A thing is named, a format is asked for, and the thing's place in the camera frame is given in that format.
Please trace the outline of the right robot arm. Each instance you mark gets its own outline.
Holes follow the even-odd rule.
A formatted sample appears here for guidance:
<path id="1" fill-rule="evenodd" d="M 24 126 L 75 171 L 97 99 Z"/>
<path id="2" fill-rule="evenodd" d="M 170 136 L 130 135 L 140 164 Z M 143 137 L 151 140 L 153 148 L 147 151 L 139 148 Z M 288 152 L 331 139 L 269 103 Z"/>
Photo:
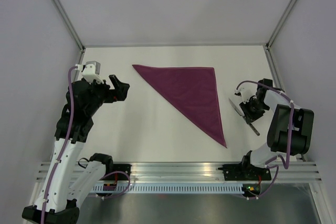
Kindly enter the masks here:
<path id="1" fill-rule="evenodd" d="M 296 105 L 284 90 L 273 87 L 270 79 L 243 81 L 235 94 L 242 99 L 239 107 L 247 124 L 261 119 L 266 111 L 273 112 L 265 144 L 242 159 L 239 172 L 243 178 L 254 178 L 259 168 L 267 168 L 277 159 L 288 169 L 292 156 L 308 152 L 314 121 L 312 110 Z"/>

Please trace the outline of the steel table knife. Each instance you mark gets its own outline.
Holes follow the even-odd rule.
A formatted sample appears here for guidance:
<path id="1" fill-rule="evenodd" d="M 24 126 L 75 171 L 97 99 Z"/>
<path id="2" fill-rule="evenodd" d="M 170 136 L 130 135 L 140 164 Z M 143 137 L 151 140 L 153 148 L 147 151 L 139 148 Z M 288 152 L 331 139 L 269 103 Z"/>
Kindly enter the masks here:
<path id="1" fill-rule="evenodd" d="M 230 105 L 232 106 L 232 108 L 236 111 L 236 113 L 241 116 L 243 118 L 243 120 L 245 121 L 245 123 L 252 129 L 252 131 L 257 135 L 259 136 L 260 133 L 259 131 L 251 124 L 251 123 L 248 123 L 247 120 L 246 120 L 246 117 L 245 115 L 243 114 L 243 112 L 236 106 L 236 104 L 231 100 L 229 99 L 229 102 L 230 102 Z"/>

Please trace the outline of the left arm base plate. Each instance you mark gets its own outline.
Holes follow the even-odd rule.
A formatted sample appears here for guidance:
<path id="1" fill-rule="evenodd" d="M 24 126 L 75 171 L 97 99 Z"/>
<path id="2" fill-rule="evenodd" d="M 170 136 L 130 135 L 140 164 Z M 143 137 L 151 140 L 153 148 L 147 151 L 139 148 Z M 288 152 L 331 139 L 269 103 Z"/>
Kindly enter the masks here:
<path id="1" fill-rule="evenodd" d="M 113 172 L 120 171 L 125 172 L 128 175 L 131 175 L 131 164 L 114 164 L 113 165 Z M 127 181 L 127 177 L 124 174 L 116 173 L 113 175 L 110 175 L 107 180 L 111 181 Z"/>

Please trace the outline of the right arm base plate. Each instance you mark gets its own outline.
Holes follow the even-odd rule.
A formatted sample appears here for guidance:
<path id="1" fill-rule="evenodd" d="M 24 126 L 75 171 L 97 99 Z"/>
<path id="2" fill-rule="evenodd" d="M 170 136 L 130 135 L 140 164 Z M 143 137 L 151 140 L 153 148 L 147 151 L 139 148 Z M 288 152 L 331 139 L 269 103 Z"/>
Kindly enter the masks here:
<path id="1" fill-rule="evenodd" d="M 242 164 L 225 164 L 218 168 L 224 175 L 225 181 L 271 181 L 270 170 L 267 168 L 255 167 L 248 165 L 244 167 Z"/>

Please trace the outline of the purple cloth napkin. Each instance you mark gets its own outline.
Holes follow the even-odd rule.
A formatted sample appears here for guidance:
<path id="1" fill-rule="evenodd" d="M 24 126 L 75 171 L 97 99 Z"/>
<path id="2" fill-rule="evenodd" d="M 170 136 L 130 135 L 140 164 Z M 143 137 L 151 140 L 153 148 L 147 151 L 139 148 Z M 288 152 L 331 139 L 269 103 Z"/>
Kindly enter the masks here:
<path id="1" fill-rule="evenodd" d="M 200 130 L 221 146 L 227 146 L 213 67 L 132 67 Z"/>

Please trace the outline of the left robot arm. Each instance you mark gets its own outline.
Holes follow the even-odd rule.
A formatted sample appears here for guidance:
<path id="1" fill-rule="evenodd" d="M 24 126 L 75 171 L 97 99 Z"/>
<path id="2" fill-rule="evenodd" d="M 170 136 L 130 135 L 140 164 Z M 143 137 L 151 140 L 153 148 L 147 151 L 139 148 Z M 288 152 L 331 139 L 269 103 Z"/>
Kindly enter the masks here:
<path id="1" fill-rule="evenodd" d="M 81 205 L 94 185 L 114 176 L 112 156 L 95 153 L 76 181 L 70 182 L 75 162 L 93 127 L 93 115 L 103 104 L 127 98 L 130 85 L 113 74 L 109 78 L 111 85 L 106 81 L 88 82 L 85 78 L 69 84 L 44 185 L 35 202 L 23 209 L 23 219 L 31 223 L 76 223 Z"/>

